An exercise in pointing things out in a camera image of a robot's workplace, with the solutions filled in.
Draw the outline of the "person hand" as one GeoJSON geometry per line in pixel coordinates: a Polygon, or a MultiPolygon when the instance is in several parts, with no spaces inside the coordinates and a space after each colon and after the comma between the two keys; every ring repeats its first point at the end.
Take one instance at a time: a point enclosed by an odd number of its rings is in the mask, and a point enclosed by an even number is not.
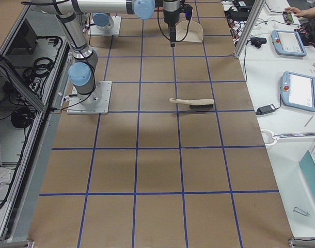
{"type": "Polygon", "coordinates": [[[284,11],[286,12],[292,12],[294,14],[295,17],[297,18],[301,18],[305,16],[305,11],[304,10],[300,10],[296,7],[287,7],[284,9],[284,11]]]}

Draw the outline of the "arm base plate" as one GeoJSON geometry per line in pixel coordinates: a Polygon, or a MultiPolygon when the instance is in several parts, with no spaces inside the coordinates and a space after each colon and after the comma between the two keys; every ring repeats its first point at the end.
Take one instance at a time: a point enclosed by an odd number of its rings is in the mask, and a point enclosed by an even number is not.
{"type": "Polygon", "coordinates": [[[86,96],[77,95],[73,86],[72,94],[77,96],[70,99],[71,107],[67,108],[68,114],[107,114],[111,98],[112,81],[96,81],[95,91],[85,100],[86,96]]]}
{"type": "Polygon", "coordinates": [[[91,36],[118,36],[120,33],[121,16],[94,15],[88,26],[88,35],[91,36]]]}

